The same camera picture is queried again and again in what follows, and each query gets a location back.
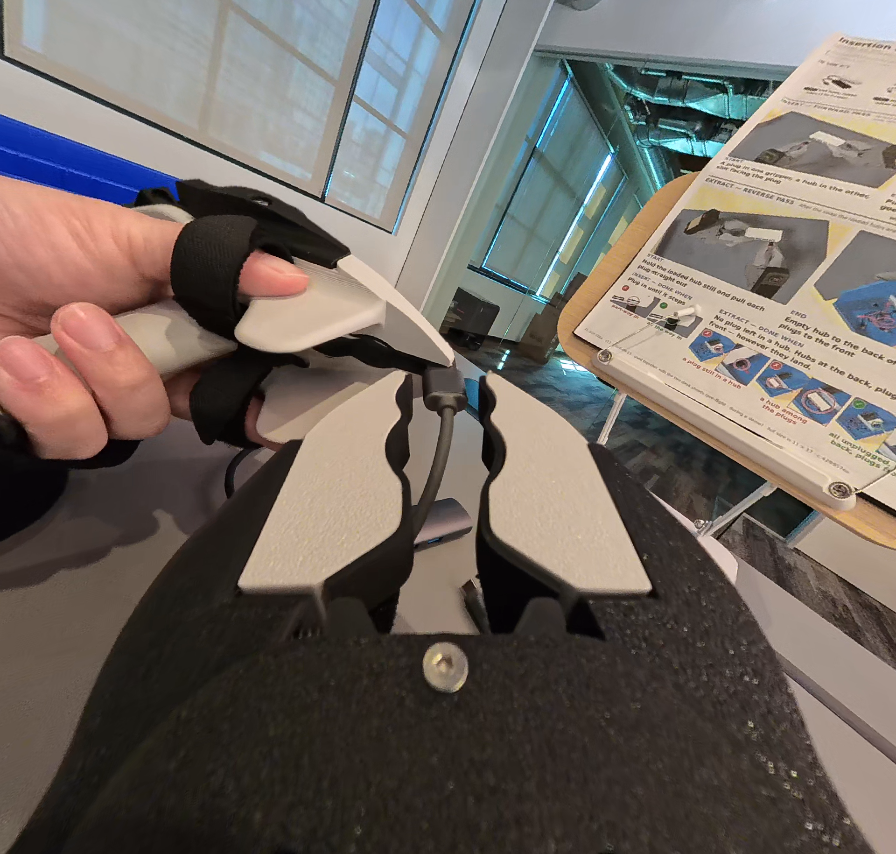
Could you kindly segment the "blue plastic bin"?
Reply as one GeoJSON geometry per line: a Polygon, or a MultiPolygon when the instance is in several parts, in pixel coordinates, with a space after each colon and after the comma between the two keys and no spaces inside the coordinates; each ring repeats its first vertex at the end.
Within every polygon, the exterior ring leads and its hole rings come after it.
{"type": "Polygon", "coordinates": [[[4,115],[1,176],[120,206],[176,202],[176,177],[4,115]]]}

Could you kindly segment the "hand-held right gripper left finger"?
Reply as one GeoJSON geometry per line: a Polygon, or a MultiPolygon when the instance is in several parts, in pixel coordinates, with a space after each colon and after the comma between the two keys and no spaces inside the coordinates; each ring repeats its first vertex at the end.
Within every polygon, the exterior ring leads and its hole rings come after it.
{"type": "Polygon", "coordinates": [[[305,598],[324,614],[355,599],[380,620],[413,565],[412,380],[392,371],[283,445],[237,491],[259,512],[238,590],[305,598]]]}

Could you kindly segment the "grey usb hub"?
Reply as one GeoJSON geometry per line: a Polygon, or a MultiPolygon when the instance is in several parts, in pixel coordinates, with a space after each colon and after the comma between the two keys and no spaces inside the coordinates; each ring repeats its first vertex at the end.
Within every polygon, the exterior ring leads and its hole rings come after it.
{"type": "Polygon", "coordinates": [[[414,540],[414,552],[454,542],[473,529],[473,520],[465,508],[453,498],[437,500],[414,540]]]}

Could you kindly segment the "person's left hand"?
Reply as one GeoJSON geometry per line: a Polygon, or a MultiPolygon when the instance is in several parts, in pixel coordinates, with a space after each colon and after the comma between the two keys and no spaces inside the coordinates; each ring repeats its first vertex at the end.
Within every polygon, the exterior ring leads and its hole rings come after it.
{"type": "Polygon", "coordinates": [[[88,459],[189,420],[201,369],[163,379],[114,320],[171,297],[183,226],[6,177],[1,189],[2,411],[36,455],[88,459]]]}

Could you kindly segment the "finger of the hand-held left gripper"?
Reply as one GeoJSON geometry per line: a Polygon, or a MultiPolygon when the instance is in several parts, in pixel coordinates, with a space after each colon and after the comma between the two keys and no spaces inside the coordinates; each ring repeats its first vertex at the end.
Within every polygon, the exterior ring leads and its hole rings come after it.
{"type": "Polygon", "coordinates": [[[330,412],[384,375],[384,369],[361,363],[273,369],[261,385],[255,429],[273,444],[303,440],[330,412]]]}
{"type": "Polygon", "coordinates": [[[354,255],[328,268],[294,259],[308,277],[295,296],[253,298],[237,342],[258,351],[297,354],[344,337],[368,336],[403,355],[448,367],[454,351],[436,328],[381,275],[354,255]]]}

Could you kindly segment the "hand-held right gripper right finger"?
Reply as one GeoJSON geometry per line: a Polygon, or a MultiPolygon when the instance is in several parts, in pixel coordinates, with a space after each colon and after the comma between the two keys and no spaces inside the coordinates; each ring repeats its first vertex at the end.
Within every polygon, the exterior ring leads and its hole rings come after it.
{"type": "Polygon", "coordinates": [[[586,439],[499,373],[478,382],[487,478],[476,571],[490,626],[516,626],[532,600],[569,618],[598,599],[652,594],[651,580],[586,439]]]}

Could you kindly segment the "printed instruction sheet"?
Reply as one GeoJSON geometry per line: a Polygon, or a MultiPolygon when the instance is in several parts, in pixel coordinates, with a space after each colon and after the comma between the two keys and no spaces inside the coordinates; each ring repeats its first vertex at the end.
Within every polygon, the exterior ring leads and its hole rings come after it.
{"type": "Polygon", "coordinates": [[[895,46],[834,35],[576,329],[894,510],[895,46]]]}

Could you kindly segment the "large grid window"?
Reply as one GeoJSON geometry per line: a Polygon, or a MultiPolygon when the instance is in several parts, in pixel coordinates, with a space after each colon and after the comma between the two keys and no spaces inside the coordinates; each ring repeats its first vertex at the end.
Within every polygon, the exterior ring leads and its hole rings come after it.
{"type": "Polygon", "coordinates": [[[393,232],[481,0],[2,0],[5,55],[393,232]]]}

